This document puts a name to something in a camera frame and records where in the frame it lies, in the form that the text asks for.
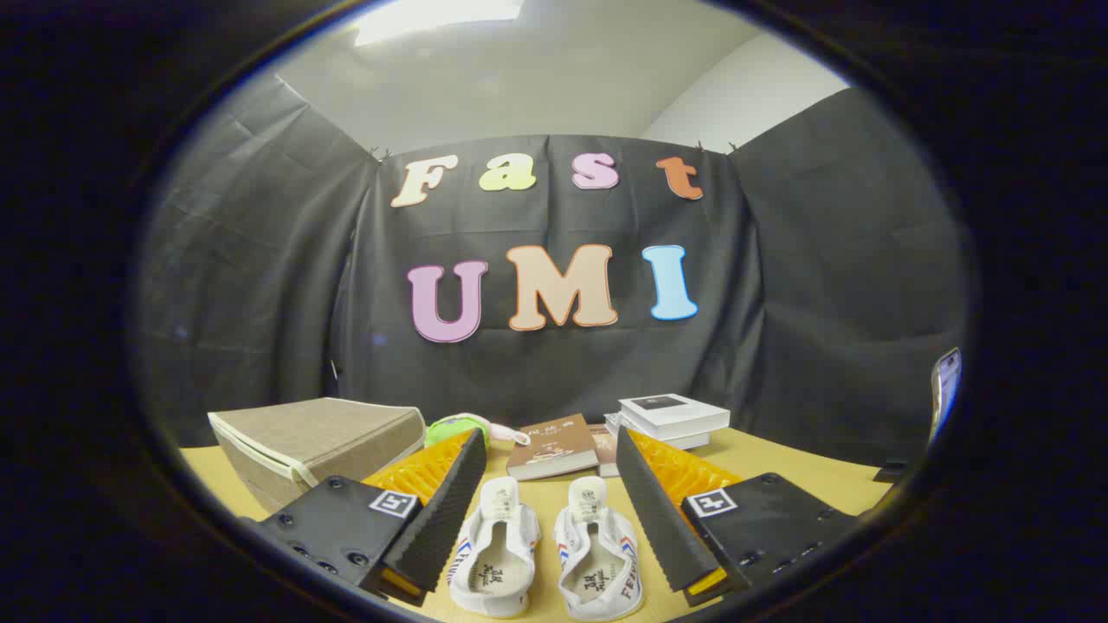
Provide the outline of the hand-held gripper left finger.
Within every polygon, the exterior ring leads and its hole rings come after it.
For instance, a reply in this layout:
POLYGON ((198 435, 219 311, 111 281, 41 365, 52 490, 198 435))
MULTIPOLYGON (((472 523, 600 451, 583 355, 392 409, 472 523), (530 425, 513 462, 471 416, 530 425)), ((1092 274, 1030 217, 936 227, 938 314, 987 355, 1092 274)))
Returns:
POLYGON ((420 606, 454 556, 486 472, 479 429, 356 481, 330 476, 261 521, 242 524, 305 570, 420 606))

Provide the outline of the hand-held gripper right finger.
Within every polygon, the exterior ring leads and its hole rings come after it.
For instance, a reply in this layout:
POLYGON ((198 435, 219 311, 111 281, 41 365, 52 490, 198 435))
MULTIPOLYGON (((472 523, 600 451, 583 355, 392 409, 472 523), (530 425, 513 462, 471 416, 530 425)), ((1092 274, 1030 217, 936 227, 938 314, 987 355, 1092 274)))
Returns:
POLYGON ((765 588, 859 522, 779 473, 738 478, 626 428, 616 440, 642 531, 667 584, 690 606, 765 588))

